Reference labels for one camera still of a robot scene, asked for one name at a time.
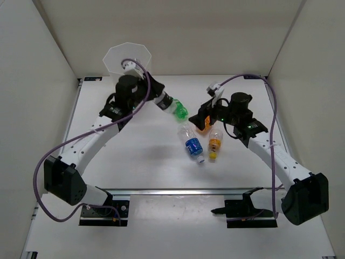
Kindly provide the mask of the orange plastic bottle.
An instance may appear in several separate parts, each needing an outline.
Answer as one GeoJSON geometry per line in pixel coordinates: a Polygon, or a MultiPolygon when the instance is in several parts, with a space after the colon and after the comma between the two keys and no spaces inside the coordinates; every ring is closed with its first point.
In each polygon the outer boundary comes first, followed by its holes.
{"type": "Polygon", "coordinates": [[[205,126],[203,130],[200,130],[198,127],[195,127],[197,133],[201,135],[206,135],[209,130],[211,130],[212,126],[210,125],[210,117],[207,116],[204,120],[205,126]]]}

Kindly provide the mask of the green plastic bottle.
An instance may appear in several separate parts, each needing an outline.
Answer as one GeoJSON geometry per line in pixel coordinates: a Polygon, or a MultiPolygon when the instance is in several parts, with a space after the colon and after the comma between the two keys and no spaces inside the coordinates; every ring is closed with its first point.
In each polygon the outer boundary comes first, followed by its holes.
{"type": "Polygon", "coordinates": [[[184,121],[188,118],[187,108],[178,99],[174,99],[164,91],[160,96],[154,98],[153,102],[165,113],[174,115],[178,121],[184,121]]]}

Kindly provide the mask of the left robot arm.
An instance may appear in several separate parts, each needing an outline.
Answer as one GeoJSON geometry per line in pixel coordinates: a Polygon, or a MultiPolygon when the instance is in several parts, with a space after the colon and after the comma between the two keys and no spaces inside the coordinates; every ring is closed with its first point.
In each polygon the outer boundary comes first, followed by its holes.
{"type": "Polygon", "coordinates": [[[82,175],[103,146],[121,132],[139,106],[147,101],[166,110],[173,99],[151,74],[121,76],[90,130],[58,157],[46,157],[43,163],[45,190],[71,206],[82,203],[94,207],[101,216],[109,215],[113,210],[112,195],[86,184],[82,175]]]}

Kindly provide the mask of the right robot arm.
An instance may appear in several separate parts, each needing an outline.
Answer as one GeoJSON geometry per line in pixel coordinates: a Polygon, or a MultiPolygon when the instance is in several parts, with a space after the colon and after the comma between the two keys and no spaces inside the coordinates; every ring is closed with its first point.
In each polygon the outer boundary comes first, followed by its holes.
{"type": "Polygon", "coordinates": [[[284,190],[257,187],[242,194],[238,205],[232,208],[214,209],[214,214],[226,214],[250,219],[263,211],[283,214],[290,223],[300,225],[329,209],[328,179],[322,173],[314,174],[285,152],[272,139],[271,132],[253,117],[248,108],[252,96],[234,93],[222,105],[223,99],[211,98],[203,103],[189,121],[199,130],[205,128],[205,119],[233,126],[235,139],[256,154],[273,170],[273,178],[279,179],[284,190]]]}

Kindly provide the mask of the white plastic bin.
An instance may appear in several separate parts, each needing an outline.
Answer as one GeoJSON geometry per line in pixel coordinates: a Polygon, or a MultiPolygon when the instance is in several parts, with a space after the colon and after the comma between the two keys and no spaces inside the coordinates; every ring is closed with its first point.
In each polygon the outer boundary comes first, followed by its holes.
{"type": "Polygon", "coordinates": [[[103,58],[103,63],[111,76],[121,76],[125,72],[123,62],[125,59],[132,59],[139,62],[146,70],[151,69],[151,53],[142,44],[123,43],[111,47],[103,58]]]}

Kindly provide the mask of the clear bottle yellow cap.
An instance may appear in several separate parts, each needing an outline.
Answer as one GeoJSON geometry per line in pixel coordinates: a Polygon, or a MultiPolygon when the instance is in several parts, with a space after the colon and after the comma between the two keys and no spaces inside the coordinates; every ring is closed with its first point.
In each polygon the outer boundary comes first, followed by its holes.
{"type": "Polygon", "coordinates": [[[210,161],[214,162],[218,158],[222,145],[223,131],[219,128],[213,128],[209,133],[208,156],[210,161]]]}

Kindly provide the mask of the clear bottle blue label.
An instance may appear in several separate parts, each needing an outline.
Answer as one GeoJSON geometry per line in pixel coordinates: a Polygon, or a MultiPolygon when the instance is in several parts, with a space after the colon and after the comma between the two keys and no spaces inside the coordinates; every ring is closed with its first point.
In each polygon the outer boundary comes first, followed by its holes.
{"type": "Polygon", "coordinates": [[[188,151],[190,157],[196,160],[198,163],[203,163],[205,158],[203,156],[202,145],[188,123],[184,123],[179,126],[177,135],[181,143],[188,151]]]}

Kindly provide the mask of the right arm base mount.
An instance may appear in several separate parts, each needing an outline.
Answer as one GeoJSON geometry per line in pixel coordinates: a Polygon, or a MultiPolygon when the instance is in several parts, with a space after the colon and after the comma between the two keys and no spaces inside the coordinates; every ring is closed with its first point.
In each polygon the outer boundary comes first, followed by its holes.
{"type": "Polygon", "coordinates": [[[263,187],[256,187],[242,193],[241,199],[226,199],[224,207],[211,210],[214,215],[225,215],[228,229],[277,228],[273,212],[254,207],[251,195],[263,187]]]}

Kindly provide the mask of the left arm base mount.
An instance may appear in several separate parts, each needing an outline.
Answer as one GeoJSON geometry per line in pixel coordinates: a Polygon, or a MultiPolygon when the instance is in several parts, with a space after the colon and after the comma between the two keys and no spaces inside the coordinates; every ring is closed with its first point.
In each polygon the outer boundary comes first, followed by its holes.
{"type": "Polygon", "coordinates": [[[129,195],[113,195],[110,206],[112,208],[92,208],[83,206],[79,217],[79,226],[90,227],[126,227],[129,216],[129,195]]]}

